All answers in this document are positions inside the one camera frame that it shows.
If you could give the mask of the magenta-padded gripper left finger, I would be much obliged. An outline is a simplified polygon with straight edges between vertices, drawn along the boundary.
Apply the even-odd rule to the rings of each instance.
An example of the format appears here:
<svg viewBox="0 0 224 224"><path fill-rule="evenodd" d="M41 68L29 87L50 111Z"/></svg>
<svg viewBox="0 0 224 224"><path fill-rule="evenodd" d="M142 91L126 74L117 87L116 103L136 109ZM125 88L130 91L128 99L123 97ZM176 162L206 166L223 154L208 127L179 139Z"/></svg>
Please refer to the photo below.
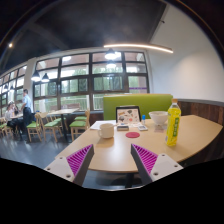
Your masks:
<svg viewBox="0 0 224 224"><path fill-rule="evenodd" d="M94 146L90 144L67 157L58 157L45 170L82 186L93 155Z"/></svg>

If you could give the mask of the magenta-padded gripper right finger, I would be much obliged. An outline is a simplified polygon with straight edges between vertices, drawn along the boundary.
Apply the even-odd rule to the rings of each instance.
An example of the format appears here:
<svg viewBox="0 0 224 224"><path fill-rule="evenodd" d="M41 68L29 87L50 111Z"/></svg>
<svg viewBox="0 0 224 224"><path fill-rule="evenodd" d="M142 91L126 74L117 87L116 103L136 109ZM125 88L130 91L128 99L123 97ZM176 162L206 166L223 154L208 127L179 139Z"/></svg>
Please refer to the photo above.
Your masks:
<svg viewBox="0 0 224 224"><path fill-rule="evenodd" d="M182 166L167 154L161 153L157 155L136 144L131 145L131 155L136 163L141 181L144 185L182 169Z"/></svg>

